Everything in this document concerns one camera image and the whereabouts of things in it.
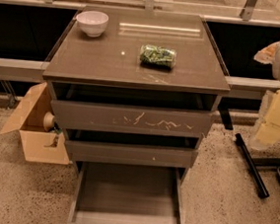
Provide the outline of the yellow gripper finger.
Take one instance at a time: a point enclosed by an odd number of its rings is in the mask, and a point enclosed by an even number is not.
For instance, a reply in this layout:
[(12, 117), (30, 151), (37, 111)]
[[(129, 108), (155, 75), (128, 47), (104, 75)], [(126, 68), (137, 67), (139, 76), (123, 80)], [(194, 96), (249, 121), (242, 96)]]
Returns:
[(254, 60), (265, 65), (271, 64), (274, 61), (275, 51), (277, 50), (277, 47), (277, 41), (269, 44), (254, 55)]
[(280, 90), (266, 91), (260, 104), (258, 120), (254, 124), (249, 146), (266, 150), (280, 140)]

